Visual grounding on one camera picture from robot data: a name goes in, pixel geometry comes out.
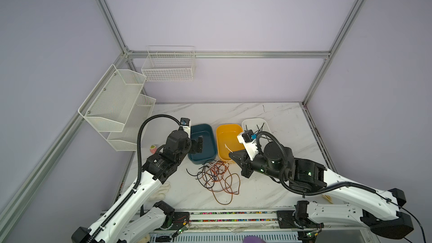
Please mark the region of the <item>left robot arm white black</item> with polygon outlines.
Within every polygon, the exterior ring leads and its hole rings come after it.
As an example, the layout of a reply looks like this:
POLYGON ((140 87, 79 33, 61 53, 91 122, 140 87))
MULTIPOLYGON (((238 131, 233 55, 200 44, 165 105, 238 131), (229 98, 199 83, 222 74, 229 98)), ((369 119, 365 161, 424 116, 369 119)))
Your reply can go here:
POLYGON ((176 119, 167 114, 147 118, 137 134, 137 178, 127 192, 96 222, 88 228, 79 227, 72 235, 74 243, 137 243, 154 230, 172 220, 174 209, 166 202, 157 202, 138 220, 132 218, 144 203, 174 174, 188 154, 201 153, 202 139, 190 137, 189 118, 176 119), (157 118, 173 120, 178 129, 172 131, 166 143, 144 162, 142 134, 146 125, 157 118))

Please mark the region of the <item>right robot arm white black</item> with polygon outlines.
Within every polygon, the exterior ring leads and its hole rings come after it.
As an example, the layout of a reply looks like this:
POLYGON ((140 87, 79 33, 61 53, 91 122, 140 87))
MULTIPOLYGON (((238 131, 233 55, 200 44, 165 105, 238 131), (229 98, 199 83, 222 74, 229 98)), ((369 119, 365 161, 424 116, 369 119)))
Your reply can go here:
POLYGON ((243 149, 229 150, 229 158, 249 178, 254 172, 270 177, 285 190, 299 195, 289 223, 310 230, 301 240, 314 241, 325 225, 365 227, 392 240, 405 239, 419 220, 403 206, 400 189, 379 190, 349 180, 312 160, 294 157, 269 132, 244 131, 237 136, 243 149))

